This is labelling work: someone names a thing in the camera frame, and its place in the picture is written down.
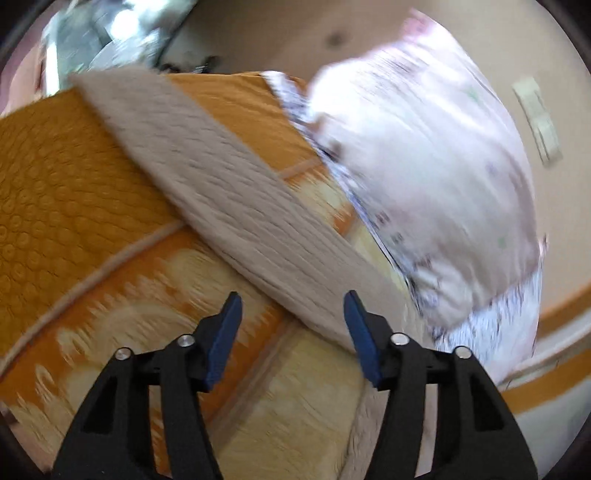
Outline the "white wall socket plate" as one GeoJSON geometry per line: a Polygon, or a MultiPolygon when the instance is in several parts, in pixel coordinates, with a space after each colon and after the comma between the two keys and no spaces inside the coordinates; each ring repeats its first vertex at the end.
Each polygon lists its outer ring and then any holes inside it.
{"type": "Polygon", "coordinates": [[[547,113],[541,89],[533,77],[518,80],[512,85],[512,89],[529,121],[547,113]]]}

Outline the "beige cable-knit sweater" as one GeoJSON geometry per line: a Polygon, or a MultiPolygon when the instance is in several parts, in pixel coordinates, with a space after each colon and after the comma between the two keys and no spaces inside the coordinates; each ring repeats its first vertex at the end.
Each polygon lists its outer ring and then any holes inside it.
{"type": "Polygon", "coordinates": [[[353,290],[393,331],[422,339],[407,296],[168,79],[128,66],[72,82],[185,222],[305,326],[352,347],[344,298],[353,290]]]}

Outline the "white wall switch plate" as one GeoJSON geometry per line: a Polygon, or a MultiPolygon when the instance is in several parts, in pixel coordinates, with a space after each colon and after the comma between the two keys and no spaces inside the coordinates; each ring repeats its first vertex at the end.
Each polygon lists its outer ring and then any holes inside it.
{"type": "Polygon", "coordinates": [[[548,115],[537,117],[532,121],[531,126],[542,163],[549,166],[561,160],[563,154],[560,141],[551,117],[548,115]]]}

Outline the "pink floral left pillow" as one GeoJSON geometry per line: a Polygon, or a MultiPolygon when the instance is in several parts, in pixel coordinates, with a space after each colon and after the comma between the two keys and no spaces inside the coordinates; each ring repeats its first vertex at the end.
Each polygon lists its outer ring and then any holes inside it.
{"type": "Polygon", "coordinates": [[[502,101],[452,34],[413,11],[400,37],[300,89],[264,79],[404,278],[435,346],[495,382],[534,350],[546,243],[530,163],[502,101]]]}

